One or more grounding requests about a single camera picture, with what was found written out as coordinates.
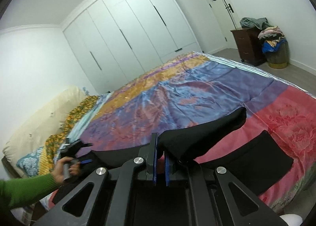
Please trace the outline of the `person's left hand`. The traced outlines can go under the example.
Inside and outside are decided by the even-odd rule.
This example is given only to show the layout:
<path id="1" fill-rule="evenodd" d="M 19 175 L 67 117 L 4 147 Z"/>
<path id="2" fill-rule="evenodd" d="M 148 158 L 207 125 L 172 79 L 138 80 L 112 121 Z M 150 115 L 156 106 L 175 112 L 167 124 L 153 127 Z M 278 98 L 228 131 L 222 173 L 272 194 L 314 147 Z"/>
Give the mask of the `person's left hand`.
<path id="1" fill-rule="evenodd" d="M 80 162 L 72 157 L 61 158 L 51 174 L 57 184 L 62 184 L 70 177 L 80 174 Z"/>

